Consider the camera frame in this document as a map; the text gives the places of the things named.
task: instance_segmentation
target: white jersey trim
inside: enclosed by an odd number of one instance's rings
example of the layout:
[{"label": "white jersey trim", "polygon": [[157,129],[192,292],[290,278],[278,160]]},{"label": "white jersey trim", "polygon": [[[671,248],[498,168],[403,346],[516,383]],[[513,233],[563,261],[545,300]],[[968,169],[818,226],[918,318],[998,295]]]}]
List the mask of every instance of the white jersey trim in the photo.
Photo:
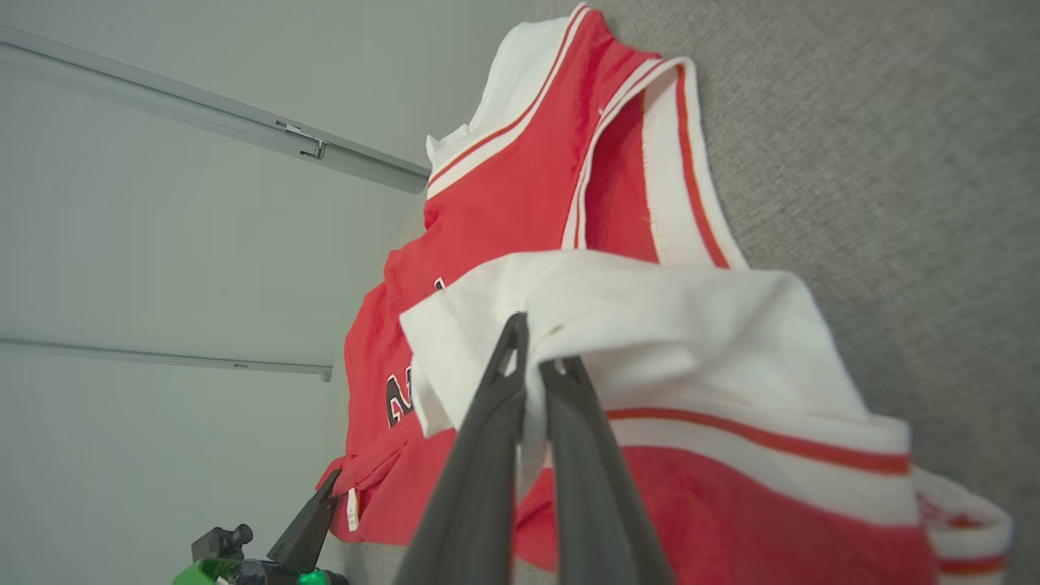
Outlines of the white jersey trim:
[{"label": "white jersey trim", "polygon": [[[427,199],[523,133],[548,94],[589,10],[586,4],[578,4],[567,19],[524,23],[510,31],[495,55],[480,105],[470,124],[442,141],[426,137],[426,154],[433,164]],[[517,75],[516,70],[524,73]]]}]

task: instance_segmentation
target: black knob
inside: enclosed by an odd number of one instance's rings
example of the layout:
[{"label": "black knob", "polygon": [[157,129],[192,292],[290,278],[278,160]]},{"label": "black knob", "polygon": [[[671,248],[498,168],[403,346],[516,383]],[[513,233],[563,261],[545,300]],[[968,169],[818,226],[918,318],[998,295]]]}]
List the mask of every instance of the black knob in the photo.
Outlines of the black knob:
[{"label": "black knob", "polygon": [[231,533],[231,538],[228,539],[228,544],[234,549],[241,549],[243,544],[250,542],[253,542],[253,529],[244,524],[238,525],[238,528]]}]

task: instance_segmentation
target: white fabric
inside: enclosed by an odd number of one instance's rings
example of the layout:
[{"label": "white fabric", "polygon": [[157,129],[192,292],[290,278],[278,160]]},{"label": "white fabric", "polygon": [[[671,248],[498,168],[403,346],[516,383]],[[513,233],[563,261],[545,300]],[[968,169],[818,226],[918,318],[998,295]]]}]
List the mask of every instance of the white fabric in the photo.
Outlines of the white fabric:
[{"label": "white fabric", "polygon": [[[817,509],[877,525],[915,526],[924,516],[942,561],[999,557],[1010,545],[1011,517],[948,480],[803,457],[742,430],[867,457],[909,454],[906,425],[867,411],[805,284],[783,272],[660,266],[588,250],[482,264],[401,315],[426,436],[462,426],[501,328],[518,311],[529,332],[518,500],[551,464],[538,364],[578,355],[604,410],[634,413],[612,421],[621,446],[695,452]],[[657,410],[681,416],[654,418]]]},{"label": "white fabric", "polygon": [[537,367],[558,357],[582,356],[604,409],[708,401],[823,423],[872,419],[797,277],[578,250],[492,260],[401,315],[427,436],[462,425],[501,327],[517,311],[527,312],[530,333],[521,497],[546,452]]}]

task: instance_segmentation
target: metal bracket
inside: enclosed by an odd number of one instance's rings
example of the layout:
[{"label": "metal bracket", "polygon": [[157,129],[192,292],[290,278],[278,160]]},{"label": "metal bracket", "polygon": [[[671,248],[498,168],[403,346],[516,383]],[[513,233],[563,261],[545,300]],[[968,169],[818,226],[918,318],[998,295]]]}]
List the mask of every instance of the metal bracket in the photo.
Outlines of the metal bracket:
[{"label": "metal bracket", "polygon": [[326,143],[321,138],[315,138],[310,134],[304,133],[303,130],[301,130],[296,126],[293,126],[292,124],[289,124],[288,122],[282,122],[281,120],[278,120],[275,123],[278,124],[279,127],[284,128],[286,132],[292,132],[293,134],[298,134],[301,136],[304,136],[305,138],[310,138],[314,141],[314,152],[307,152],[306,150],[302,150],[300,151],[300,154],[303,154],[304,156],[310,156],[318,160],[324,158],[324,147],[326,144],[328,143]]}]

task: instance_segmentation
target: red basketball jersey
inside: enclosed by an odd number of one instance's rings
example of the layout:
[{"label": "red basketball jersey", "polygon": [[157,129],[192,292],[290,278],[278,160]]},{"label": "red basketball jersey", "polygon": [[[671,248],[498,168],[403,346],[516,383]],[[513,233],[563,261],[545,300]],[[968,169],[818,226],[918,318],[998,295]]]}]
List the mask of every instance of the red basketball jersey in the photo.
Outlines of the red basketball jersey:
[{"label": "red basketball jersey", "polygon": [[[473,120],[428,139],[427,152],[426,232],[390,254],[344,346],[346,455],[329,470],[342,472],[336,493],[357,499],[333,523],[345,541],[408,544],[454,440],[454,431],[423,437],[398,323],[437,288],[505,254],[561,248],[746,268],[708,173],[693,62],[620,44],[583,4],[568,18],[513,29]],[[794,567],[799,582],[934,579],[919,526],[821,513],[693,453],[624,453],[683,582],[770,581],[762,567],[771,562]],[[716,517],[720,510],[727,517]],[[758,538],[755,522],[804,529],[786,541]],[[514,541],[521,558],[555,568],[550,472],[520,503]],[[733,555],[748,562],[728,563]]]}]

